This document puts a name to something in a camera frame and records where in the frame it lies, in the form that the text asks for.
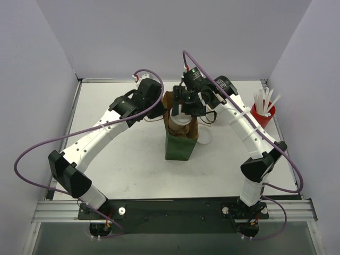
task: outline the metal frame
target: metal frame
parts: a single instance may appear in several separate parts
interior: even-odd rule
[[[285,208],[288,221],[290,222],[313,222],[316,219],[311,200],[280,200]],[[266,201],[269,219],[262,222],[283,222],[284,214],[279,206],[271,201]],[[73,201],[39,201],[34,213],[33,223],[104,223],[105,220],[78,220],[79,206]]]
[[[128,82],[130,80],[114,80],[114,79],[83,79],[78,82],[78,86],[73,98],[72,109],[70,113],[69,120],[67,122],[65,134],[69,134],[75,114],[75,110],[77,107],[81,86],[82,83],[102,83],[102,82]],[[261,83],[264,87],[267,86],[267,79],[262,79]],[[278,125],[276,117],[274,117],[275,125],[278,129],[279,137],[283,139],[283,135],[281,129]],[[67,139],[62,141],[60,149],[64,149],[67,144]],[[50,185],[55,187],[57,184],[54,179],[51,180]],[[320,233],[317,227],[317,216],[312,204],[311,200],[277,200],[286,210],[288,221],[289,222],[307,222],[311,238],[313,241],[314,248],[316,250],[317,255],[325,255]],[[269,219],[261,220],[262,222],[283,222],[284,221],[284,214],[280,207],[275,205],[270,201],[266,201],[268,212],[269,212]],[[38,201],[37,208],[35,210],[31,227],[29,230],[29,234],[26,239],[26,243],[23,249],[23,254],[32,254],[38,233],[40,230],[41,223],[84,223],[84,222],[91,222],[91,223],[101,223],[105,222],[104,220],[78,220],[78,211],[79,207],[77,205],[76,200],[70,201]]]

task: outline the table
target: table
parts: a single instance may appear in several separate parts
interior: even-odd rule
[[[165,82],[165,90],[179,82]],[[251,107],[253,94],[262,87],[260,81],[233,81],[243,102]],[[83,82],[76,105],[71,132],[93,126],[118,96],[134,89],[133,82]],[[109,199],[190,198],[239,196],[244,176],[240,166],[249,154],[232,128],[217,116],[210,127],[209,144],[197,144],[189,161],[165,160],[163,121],[135,123],[116,137],[92,161],[85,174]],[[266,131],[280,140],[273,120]],[[69,138],[67,144],[80,136]],[[295,178],[285,158],[275,165],[268,181],[295,190]],[[287,193],[266,187],[267,196]],[[56,192],[54,200],[71,200]]]

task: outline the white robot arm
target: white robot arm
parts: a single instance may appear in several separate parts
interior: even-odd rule
[[[142,112],[156,102],[160,93],[161,85],[147,75],[143,76],[138,81],[138,89],[116,98],[95,126],[103,126],[105,123]],[[142,120],[145,116],[149,118],[161,116],[165,111],[162,102],[159,102],[145,115],[129,121],[105,125],[101,129],[86,134],[60,153],[54,150],[48,156],[52,176],[72,197],[79,198],[92,208],[99,209],[107,198],[84,175],[91,161],[117,135],[130,128],[135,122]]]
[[[215,79],[215,82],[220,85],[240,109],[243,109],[242,113],[227,98],[223,97],[220,91],[208,79],[202,76],[197,67],[185,72],[183,74],[183,81],[189,91],[197,93],[202,105],[209,105],[211,109],[228,122],[245,144],[250,158],[241,166],[245,181],[240,199],[248,207],[254,206],[261,200],[264,182],[281,156],[256,131],[259,130],[283,151],[287,149],[287,145],[284,141],[276,142],[274,138],[266,133],[250,114],[250,108],[245,106],[241,96],[237,93],[237,89],[227,77],[219,76]],[[255,129],[245,118],[245,115],[255,123]]]

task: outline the white wall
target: white wall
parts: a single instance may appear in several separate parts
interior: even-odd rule
[[[81,78],[141,67],[178,79],[187,49],[211,75],[268,78],[310,0],[37,0]]]
[[[34,0],[0,2],[0,254],[21,254],[38,198],[13,172],[27,147],[65,130],[77,79]],[[48,183],[47,156],[58,144],[30,153],[24,176]]]
[[[313,0],[269,79],[277,115],[319,217],[326,252],[339,254],[340,2]]]

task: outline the screw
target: screw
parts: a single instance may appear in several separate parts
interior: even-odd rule
[[[267,209],[267,207],[264,207],[264,209],[262,209],[261,213],[263,213],[263,214],[267,214],[267,213],[268,213],[268,209]]]
[[[222,213],[223,214],[228,214],[229,213],[229,208],[228,207],[223,207],[222,208]]]

